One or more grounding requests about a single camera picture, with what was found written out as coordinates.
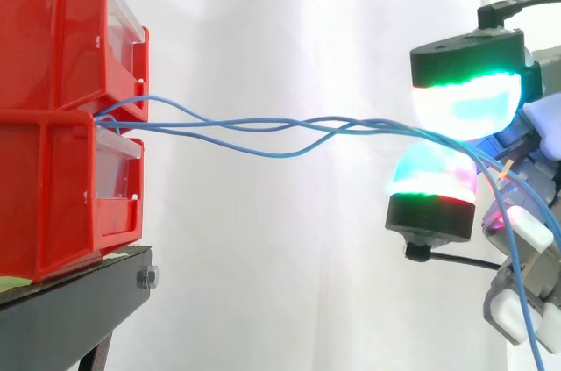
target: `nut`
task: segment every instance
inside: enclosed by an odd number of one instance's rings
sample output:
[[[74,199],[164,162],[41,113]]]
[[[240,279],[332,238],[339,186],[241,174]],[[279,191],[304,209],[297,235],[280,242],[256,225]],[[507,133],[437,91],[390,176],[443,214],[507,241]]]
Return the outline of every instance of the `nut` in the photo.
[[[140,285],[144,289],[156,289],[160,279],[158,266],[145,266],[140,274]]]

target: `white backdrop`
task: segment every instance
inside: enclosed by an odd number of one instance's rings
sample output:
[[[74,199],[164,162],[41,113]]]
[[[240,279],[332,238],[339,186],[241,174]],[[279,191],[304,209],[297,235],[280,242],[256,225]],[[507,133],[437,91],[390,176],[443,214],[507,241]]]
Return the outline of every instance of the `white backdrop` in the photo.
[[[474,28],[480,2],[127,1],[151,31],[154,95],[213,118],[410,124],[408,51]],[[152,120],[181,118],[151,106]],[[408,262],[384,229],[410,141],[338,137],[277,161],[141,135],[142,242],[160,286],[115,331],[109,371],[507,369],[505,342],[481,314],[493,274]],[[213,135],[274,151],[315,137]],[[471,244],[447,251],[497,255],[477,226]]]

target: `blue wire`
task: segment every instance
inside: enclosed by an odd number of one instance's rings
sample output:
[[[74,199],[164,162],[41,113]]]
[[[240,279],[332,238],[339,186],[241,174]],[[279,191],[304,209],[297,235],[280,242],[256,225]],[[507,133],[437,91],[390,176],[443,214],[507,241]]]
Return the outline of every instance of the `blue wire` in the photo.
[[[362,125],[368,128],[373,127],[383,127],[382,123],[377,123],[377,119],[365,119],[357,120],[354,118],[337,117],[337,119],[326,119],[333,117],[318,117],[306,119],[304,121],[298,121],[295,119],[287,118],[244,118],[244,119],[228,119],[223,121],[203,121],[197,123],[140,123],[140,122],[116,122],[113,125],[118,125],[123,128],[138,128],[141,130],[149,130],[152,128],[202,128],[202,127],[223,127],[230,128],[227,125],[232,124],[278,124],[287,123],[290,127],[304,127],[311,130],[316,130],[319,132],[334,132],[336,134],[358,134],[358,135],[369,135],[371,130],[341,130],[340,128],[328,127],[325,125],[316,125],[315,123],[326,122],[326,121],[338,121],[346,124]],[[271,128],[255,128],[259,132],[269,132]]]
[[[137,102],[138,100],[146,100],[146,99],[151,99],[151,100],[156,100],[156,101],[159,101],[159,102],[164,102],[164,103],[171,104],[172,106],[175,106],[176,108],[180,109],[181,111],[187,112],[189,115],[192,115],[195,118],[201,119],[203,121],[203,123],[155,123],[155,124],[150,124],[150,123],[148,123],[148,124],[143,124],[143,123],[119,123],[117,121],[114,121],[114,118],[113,118],[113,122],[115,123],[115,124],[113,124],[113,126],[126,126],[127,128],[129,128],[129,127],[130,128],[140,128],[140,129],[145,129],[145,130],[153,131],[153,132],[161,132],[161,133],[166,133],[166,134],[173,134],[173,135],[191,137],[191,138],[195,138],[195,139],[201,139],[201,140],[208,141],[210,143],[213,143],[213,144],[216,144],[216,145],[219,145],[219,146],[227,147],[227,148],[230,148],[232,150],[242,152],[242,153],[248,153],[248,154],[253,154],[253,155],[257,155],[257,156],[264,156],[264,157],[267,157],[267,158],[277,158],[277,159],[286,159],[286,158],[291,158],[291,157],[303,155],[303,154],[309,152],[310,150],[314,149],[315,147],[318,147],[319,145],[321,145],[322,143],[324,143],[328,139],[331,139],[336,134],[351,133],[351,132],[365,134],[365,135],[396,134],[396,135],[420,137],[420,138],[432,141],[434,143],[438,143],[440,145],[447,146],[451,149],[457,150],[459,152],[462,152],[462,153],[465,153],[466,155],[468,155],[476,163],[476,165],[479,167],[479,169],[482,171],[482,173],[486,177],[487,181],[491,185],[492,191],[494,193],[494,197],[497,201],[499,212],[502,215],[503,222],[504,222],[504,225],[505,225],[505,230],[506,230],[506,233],[507,233],[507,236],[508,236],[508,244],[509,244],[509,248],[510,248],[510,252],[511,252],[511,256],[512,256],[513,271],[514,271],[514,274],[515,274],[515,285],[516,285],[516,288],[518,290],[518,295],[519,295],[519,298],[520,298],[522,315],[524,317],[524,323],[526,325],[526,330],[527,330],[528,335],[529,335],[529,343],[530,343],[530,346],[531,346],[531,349],[532,349],[532,353],[534,355],[534,360],[536,362],[536,367],[537,367],[538,371],[544,371],[542,358],[541,358],[539,348],[538,348],[538,345],[537,345],[536,334],[534,332],[533,325],[532,325],[532,322],[531,322],[531,317],[530,317],[530,314],[529,314],[528,298],[526,297],[526,292],[525,292],[525,288],[524,288],[524,284],[523,284],[523,280],[522,280],[522,267],[521,267],[521,262],[520,262],[520,256],[518,254],[518,247],[516,245],[515,233],[513,231],[512,224],[510,223],[510,220],[508,218],[506,206],[501,199],[501,193],[499,191],[499,188],[497,187],[496,182],[494,181],[493,177],[491,176],[491,174],[489,173],[489,171],[486,168],[486,165],[487,165],[487,166],[489,166],[491,168],[494,168],[496,170],[502,170],[503,166],[499,162],[490,158],[486,154],[482,153],[479,149],[469,147],[468,145],[466,145],[464,143],[458,142],[454,139],[447,138],[447,137],[445,137],[441,134],[437,134],[437,133],[434,133],[434,132],[428,132],[428,131],[423,130],[423,129],[409,127],[407,125],[403,125],[401,123],[397,123],[395,121],[385,120],[385,119],[371,119],[371,120],[360,121],[360,120],[356,120],[354,118],[345,118],[345,117],[319,117],[319,118],[312,118],[312,119],[307,120],[307,121],[296,121],[296,120],[290,120],[290,119],[285,119],[285,118],[249,118],[249,119],[244,119],[244,120],[213,121],[213,120],[210,120],[209,118],[206,118],[206,117],[203,117],[201,115],[195,114],[193,111],[188,110],[187,108],[179,105],[178,103],[170,101],[166,98],[161,98],[159,96],[137,96],[137,97],[134,97],[134,98],[130,98],[128,100],[122,101],[121,103],[117,103],[116,105],[113,105],[112,107],[108,108],[107,110],[103,110],[103,111],[99,112],[98,116],[96,116],[96,119],[98,119],[98,118],[100,118],[104,115],[107,115],[108,112],[113,111],[114,109],[116,109],[119,106],[122,106],[122,105],[127,104],[127,103],[131,103],[131,102]],[[337,129],[334,129],[332,127],[324,127],[324,126],[313,124],[315,122],[320,122],[320,121],[324,122],[324,121],[331,121],[331,120],[332,121],[345,121],[347,124],[344,124],[344,125],[338,127]],[[235,126],[235,124],[248,124],[248,123],[253,123],[253,124],[256,124],[256,123],[285,123],[285,124],[277,126],[277,127],[269,127],[269,128],[255,128],[255,127],[238,127],[238,126]],[[356,125],[363,125],[363,126],[366,126],[366,127],[370,127],[370,128],[375,127],[375,128],[373,130],[360,130],[360,131],[347,130],[347,129],[352,128],[353,126],[356,126]],[[312,128],[314,130],[319,130],[319,131],[324,131],[324,132],[329,132],[329,133],[326,134],[325,136],[323,136],[322,138],[320,138],[319,140],[317,140],[316,142],[312,143],[311,145],[309,145],[307,147],[304,147],[303,149],[301,149],[299,151],[290,152],[290,153],[269,153],[269,152],[261,152],[259,150],[253,150],[253,149],[250,149],[250,148],[247,148],[247,147],[232,145],[231,143],[227,143],[227,142],[222,141],[220,139],[213,139],[211,137],[204,136],[204,135],[194,133],[194,132],[182,132],[182,131],[169,130],[167,128],[163,128],[163,127],[166,127],[166,126],[176,126],[176,127],[222,126],[222,127],[229,128],[229,129],[232,129],[232,130],[245,131],[245,132],[271,132],[271,131],[286,130],[286,129],[294,127],[294,126],[304,126],[304,127],[307,127],[307,128]],[[529,195],[534,200],[534,203],[536,203],[536,205],[538,206],[538,209],[543,213],[543,216],[546,220],[546,223],[548,224],[551,231],[553,232],[553,235],[556,239],[557,246],[561,247],[561,227],[559,226],[559,223],[557,222],[557,220],[555,219],[555,217],[551,213],[549,207],[545,204],[545,202],[539,197],[539,195],[526,182],[519,179],[514,173],[509,172],[508,177],[512,182],[515,183],[515,185],[517,185],[519,188],[521,188],[524,192],[526,192],[527,195]]]
[[[104,125],[107,126],[106,124],[103,123],[103,121],[105,119],[110,119],[111,120],[111,127],[115,128],[115,132],[120,136],[121,135],[121,130],[120,130],[120,125],[117,122],[117,120],[115,119],[115,117],[113,117],[111,114],[103,114],[100,116],[96,116],[96,123],[99,125]]]
[[[196,112],[193,112],[192,110],[190,110],[189,108],[186,108],[185,106],[181,105],[180,103],[176,103],[176,102],[172,101],[171,99],[167,99],[166,97],[155,96],[155,95],[143,95],[143,96],[129,97],[128,99],[124,99],[121,102],[118,102],[118,103],[115,103],[114,105],[111,105],[109,108],[106,108],[105,110],[99,111],[96,115],[105,115],[109,112],[112,112],[113,110],[115,110],[117,108],[120,108],[121,106],[127,105],[128,103],[135,103],[135,102],[139,102],[139,101],[156,101],[156,102],[166,103],[168,105],[171,105],[171,106],[177,108],[180,111],[185,112],[186,114],[189,114],[191,117],[200,119],[201,121],[204,121],[204,122],[213,121],[210,118],[204,117],[203,115],[200,115],[200,114],[197,114]],[[294,127],[294,125],[279,125],[277,127],[269,127],[269,128],[237,127],[235,125],[225,125],[224,127],[228,128],[230,130],[236,130],[238,132],[279,132],[281,130],[286,130],[288,128]]]

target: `red storage bin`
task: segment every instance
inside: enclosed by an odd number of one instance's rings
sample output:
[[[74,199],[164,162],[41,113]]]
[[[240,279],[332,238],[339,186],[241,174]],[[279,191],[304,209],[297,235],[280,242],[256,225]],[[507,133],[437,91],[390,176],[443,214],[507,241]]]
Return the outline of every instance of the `red storage bin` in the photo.
[[[96,113],[148,94],[148,31],[124,0],[0,0],[0,110]],[[114,116],[146,121],[148,103]]]
[[[80,111],[0,111],[0,276],[40,282],[142,236],[144,148]]]

